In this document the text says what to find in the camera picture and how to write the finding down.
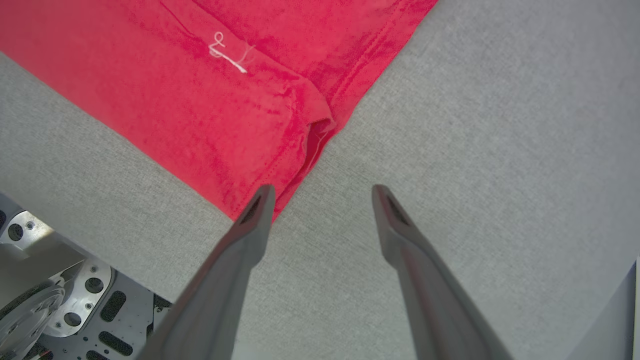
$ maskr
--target white thread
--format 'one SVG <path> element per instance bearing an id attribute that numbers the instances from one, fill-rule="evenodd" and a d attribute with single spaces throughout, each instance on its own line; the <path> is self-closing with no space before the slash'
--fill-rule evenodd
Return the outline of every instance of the white thread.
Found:
<path id="1" fill-rule="evenodd" d="M 217 31 L 213 35 L 213 39 L 216 42 L 211 44 L 211 45 L 209 45 L 209 54 L 211 56 L 213 56 L 214 58 L 224 58 L 225 60 L 229 61 L 233 66 L 237 67 L 238 70 L 240 70 L 241 73 L 246 74 L 246 70 L 244 69 L 244 67 L 240 66 L 240 64 L 238 64 L 237 62 L 231 60 L 227 55 L 224 55 L 223 53 L 221 53 L 219 50 L 216 49 L 217 45 L 220 45 L 222 47 L 226 47 L 225 44 L 222 44 L 222 40 L 224 38 L 225 38 L 225 36 L 220 31 Z M 244 56 L 242 57 L 242 60 L 244 60 L 244 58 L 246 57 L 247 53 L 248 53 L 248 51 L 246 53 L 244 53 Z"/>
<path id="2" fill-rule="evenodd" d="M 244 45 L 246 47 L 246 50 L 244 50 L 244 54 L 242 55 L 242 58 L 240 60 L 238 60 L 238 64 L 240 63 L 244 63 L 245 65 L 252 62 L 254 59 L 251 59 L 249 61 L 244 61 L 244 59 L 246 58 L 246 56 L 249 54 L 249 51 L 251 51 L 251 49 L 253 49 L 255 47 L 255 45 L 251 45 L 249 46 L 249 44 L 245 44 Z"/>

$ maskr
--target metal disc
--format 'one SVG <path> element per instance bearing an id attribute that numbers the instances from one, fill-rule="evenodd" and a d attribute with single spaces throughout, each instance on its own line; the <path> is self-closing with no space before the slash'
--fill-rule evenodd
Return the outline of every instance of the metal disc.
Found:
<path id="1" fill-rule="evenodd" d="M 51 281 L 31 288 L 0 310 L 0 359 L 22 359 L 60 307 L 65 291 Z"/>

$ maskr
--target red t-shirt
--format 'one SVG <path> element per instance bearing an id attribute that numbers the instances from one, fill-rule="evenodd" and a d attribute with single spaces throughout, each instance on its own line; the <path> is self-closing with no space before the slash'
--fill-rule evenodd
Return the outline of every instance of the red t-shirt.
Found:
<path id="1" fill-rule="evenodd" d="M 279 214 L 436 0 L 0 0 L 0 50 L 236 218 Z"/>

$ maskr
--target gray fabric surface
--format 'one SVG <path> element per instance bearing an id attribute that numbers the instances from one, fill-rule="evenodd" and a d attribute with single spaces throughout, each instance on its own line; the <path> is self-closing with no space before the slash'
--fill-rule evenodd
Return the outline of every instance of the gray fabric surface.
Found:
<path id="1" fill-rule="evenodd" d="M 385 183 L 518 359 L 564 359 L 640 252 L 640 3 L 441 0 L 276 221 L 239 341 L 405 359 Z M 0 191 L 173 300 L 230 225 L 2 58 Z"/>

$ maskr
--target loose thread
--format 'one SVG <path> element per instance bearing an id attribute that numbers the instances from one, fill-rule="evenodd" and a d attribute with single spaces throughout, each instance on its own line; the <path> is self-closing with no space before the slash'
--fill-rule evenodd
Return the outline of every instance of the loose thread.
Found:
<path id="1" fill-rule="evenodd" d="M 216 46 L 218 46 L 218 45 L 220 45 L 222 47 L 227 47 L 225 44 L 222 44 L 222 40 L 224 40 L 224 38 L 225 38 L 225 36 L 220 31 L 217 31 L 213 35 L 213 39 L 216 42 L 209 45 L 209 54 L 211 56 L 213 56 L 214 58 L 223 58 L 223 59 L 229 61 L 233 66 L 237 67 L 238 70 L 240 70 L 241 73 L 246 74 L 246 70 L 244 69 L 244 67 L 240 66 L 239 63 L 244 60 L 244 58 L 246 57 L 247 53 L 249 53 L 249 50 L 251 50 L 251 48 L 253 48 L 253 47 L 251 47 L 247 51 L 245 51 L 242 59 L 240 59 L 238 62 L 236 62 L 236 61 L 231 60 L 231 58 L 229 58 L 227 55 L 224 55 L 223 53 L 221 53 L 219 50 L 216 49 Z"/>

